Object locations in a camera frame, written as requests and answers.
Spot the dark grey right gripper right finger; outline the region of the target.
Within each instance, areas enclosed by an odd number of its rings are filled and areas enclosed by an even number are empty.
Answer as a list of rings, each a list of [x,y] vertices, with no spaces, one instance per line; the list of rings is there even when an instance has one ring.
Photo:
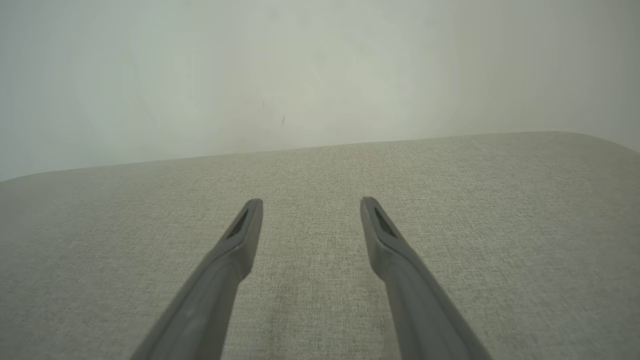
[[[490,354],[377,199],[359,206],[370,266],[384,282],[404,360],[489,360]]]

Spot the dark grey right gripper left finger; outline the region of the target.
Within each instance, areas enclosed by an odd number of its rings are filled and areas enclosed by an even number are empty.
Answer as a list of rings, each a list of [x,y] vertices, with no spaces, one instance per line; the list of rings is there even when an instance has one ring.
[[[250,199],[178,290],[133,360],[219,360],[240,283],[250,274],[263,201]]]

